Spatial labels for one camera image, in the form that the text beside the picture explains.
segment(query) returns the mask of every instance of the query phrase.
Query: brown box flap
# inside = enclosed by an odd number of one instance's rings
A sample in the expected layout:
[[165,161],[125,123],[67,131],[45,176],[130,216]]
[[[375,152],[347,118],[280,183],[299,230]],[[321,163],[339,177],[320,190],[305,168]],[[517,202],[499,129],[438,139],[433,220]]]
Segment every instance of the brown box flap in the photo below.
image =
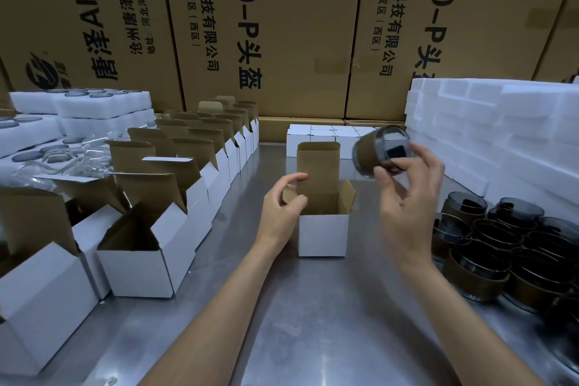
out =
[[170,138],[186,138],[189,125],[182,119],[156,119],[157,128]]
[[143,162],[150,164],[158,174],[173,174],[177,180],[177,186],[182,190],[191,188],[201,178],[195,159],[190,159],[189,162],[169,160],[143,160]]
[[118,173],[150,173],[141,159],[155,156],[155,147],[143,141],[106,141],[111,148],[112,166]]
[[233,139],[233,122],[231,119],[223,118],[203,118],[201,123],[205,128],[221,130],[225,141]]
[[247,110],[248,119],[250,122],[257,118],[257,106],[254,104],[237,102],[233,105],[233,108]]
[[239,108],[232,107],[231,109],[223,109],[223,113],[241,115],[243,125],[246,126],[248,129],[250,128],[250,116],[249,112],[246,109],[242,107]]
[[160,216],[175,203],[184,213],[187,208],[173,174],[114,173],[132,206],[141,205],[147,214]]
[[34,255],[54,242],[78,255],[61,195],[32,187],[0,186],[0,219],[11,255]]
[[259,117],[257,101],[237,101],[239,104],[253,104],[255,105],[255,117]]
[[234,96],[228,96],[228,95],[217,95],[216,98],[219,99],[225,99],[229,102],[229,104],[233,105],[236,103],[235,101],[235,97]]
[[240,114],[217,113],[215,117],[229,119],[233,124],[233,134],[236,135],[238,131],[243,134],[243,117]]
[[219,150],[225,147],[223,130],[213,128],[189,128],[189,134],[190,137],[193,136],[197,139],[209,139],[212,141],[215,154],[219,153]]
[[197,161],[199,169],[211,162],[217,168],[213,141],[198,138],[173,138],[179,157],[190,157]]
[[112,176],[95,179],[89,182],[75,180],[51,179],[62,192],[75,199],[83,212],[96,212],[105,205],[118,210],[121,214],[127,211],[128,205]]
[[313,192],[336,192],[340,177],[338,142],[302,142],[298,145],[297,171],[308,178],[298,182],[299,194],[309,198]]
[[171,138],[158,128],[129,128],[127,132],[132,141],[143,141],[153,145],[157,156],[177,156],[175,144]]

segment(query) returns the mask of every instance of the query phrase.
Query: finger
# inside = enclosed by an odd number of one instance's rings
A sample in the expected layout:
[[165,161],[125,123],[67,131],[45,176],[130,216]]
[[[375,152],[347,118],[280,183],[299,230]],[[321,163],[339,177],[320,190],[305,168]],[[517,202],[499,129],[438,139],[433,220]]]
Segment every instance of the finger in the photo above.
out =
[[271,191],[268,192],[268,194],[273,196],[275,201],[279,202],[281,198],[281,193],[288,184],[290,184],[291,182],[295,182],[297,180],[305,180],[307,178],[308,175],[306,173],[293,173],[283,176],[276,182],[275,185],[273,185],[273,188],[271,188]]
[[380,209],[392,212],[400,208],[396,200],[396,189],[394,179],[380,166],[374,167],[374,178],[380,188]]
[[424,145],[413,142],[412,150],[426,163],[426,166],[429,168],[432,190],[438,193],[444,180],[444,163]]
[[429,189],[429,169],[421,157],[398,157],[392,162],[406,171],[408,176],[408,196],[424,193]]
[[286,206],[288,210],[296,215],[300,215],[303,208],[308,206],[308,198],[305,195],[299,195],[294,198],[289,205]]

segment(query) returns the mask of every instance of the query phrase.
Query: open cardboard box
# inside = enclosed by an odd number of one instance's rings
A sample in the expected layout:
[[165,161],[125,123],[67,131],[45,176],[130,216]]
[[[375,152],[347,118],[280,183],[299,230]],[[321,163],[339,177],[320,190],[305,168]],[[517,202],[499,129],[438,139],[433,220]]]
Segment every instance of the open cardboard box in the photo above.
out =
[[340,144],[302,142],[298,145],[298,172],[308,179],[296,190],[286,188],[283,200],[291,202],[299,194],[308,206],[299,217],[299,256],[346,256],[348,222],[356,192],[348,180],[339,180]]
[[39,220],[50,216],[50,220],[43,220],[46,228],[62,238],[67,249],[76,247],[96,297],[104,299],[111,286],[98,259],[97,247],[107,229],[127,211],[124,195],[112,176],[95,179],[42,174],[36,177],[52,180],[70,200],[64,203],[57,194],[52,203],[45,199],[52,210],[58,211],[57,216],[30,202],[33,216]]
[[61,195],[0,187],[0,372],[36,375],[98,300]]
[[221,202],[229,190],[229,175],[220,174],[215,146],[209,139],[173,138],[179,157],[195,159],[201,169],[201,177],[205,181],[211,205],[211,221],[219,212]]
[[171,297],[195,258],[195,219],[173,174],[115,173],[131,203],[106,232],[98,256],[115,296]]

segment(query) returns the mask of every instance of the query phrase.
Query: right hand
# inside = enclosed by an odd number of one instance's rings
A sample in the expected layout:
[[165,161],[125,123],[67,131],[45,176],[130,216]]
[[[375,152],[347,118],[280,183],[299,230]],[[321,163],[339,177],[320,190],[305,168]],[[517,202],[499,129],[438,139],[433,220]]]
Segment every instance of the right hand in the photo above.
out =
[[374,168],[376,183],[380,187],[382,233],[394,262],[401,268],[414,268],[431,262],[432,226],[444,178],[444,163],[428,148],[412,143],[412,149],[416,157],[392,160],[406,171],[409,190],[396,182],[384,168]]

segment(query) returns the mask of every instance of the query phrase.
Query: metal table surface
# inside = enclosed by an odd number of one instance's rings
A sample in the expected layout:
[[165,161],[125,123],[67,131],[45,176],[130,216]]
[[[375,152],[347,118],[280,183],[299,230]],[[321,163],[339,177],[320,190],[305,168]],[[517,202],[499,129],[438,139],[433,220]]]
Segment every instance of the metal table surface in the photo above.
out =
[[[249,251],[262,197],[295,170],[285,145],[262,144],[233,182],[189,274],[170,300],[115,298],[98,305],[35,378],[0,376],[0,385],[134,386],[212,299]],[[349,160],[340,175],[353,178]],[[245,338],[234,386],[452,385],[454,371],[383,250],[378,192],[353,181],[346,258],[297,258],[291,241],[274,262]],[[446,179],[448,192],[464,190]],[[539,318],[501,299],[471,302],[549,384],[579,385],[538,338]]]

